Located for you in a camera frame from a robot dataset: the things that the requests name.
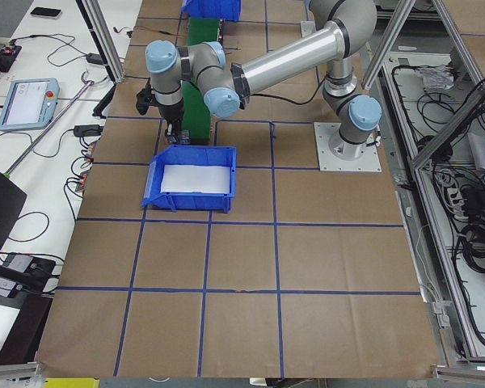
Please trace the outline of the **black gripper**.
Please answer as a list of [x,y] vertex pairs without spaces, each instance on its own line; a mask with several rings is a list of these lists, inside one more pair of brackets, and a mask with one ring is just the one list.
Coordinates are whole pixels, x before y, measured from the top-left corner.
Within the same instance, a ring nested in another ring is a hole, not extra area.
[[161,117],[167,123],[166,140],[169,144],[175,143],[175,136],[179,136],[179,143],[186,144],[186,132],[182,130],[184,117],[184,102],[180,100],[173,105],[160,105],[158,107]]

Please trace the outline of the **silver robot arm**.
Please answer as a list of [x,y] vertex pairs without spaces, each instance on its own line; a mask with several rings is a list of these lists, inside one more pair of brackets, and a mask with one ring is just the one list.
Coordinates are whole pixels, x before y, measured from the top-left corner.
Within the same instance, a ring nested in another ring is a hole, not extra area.
[[343,160],[362,156],[369,135],[382,117],[379,102],[357,92],[352,55],[369,40],[376,26],[372,1],[308,1],[315,31],[282,48],[243,64],[226,67],[226,57],[217,41],[176,46],[155,40],[145,49],[150,77],[137,94],[136,108],[142,115],[158,107],[172,133],[182,128],[183,82],[193,81],[210,113],[226,119],[244,109],[250,97],[322,63],[328,73],[323,80],[323,98],[339,117],[338,131],[331,135],[331,152]]

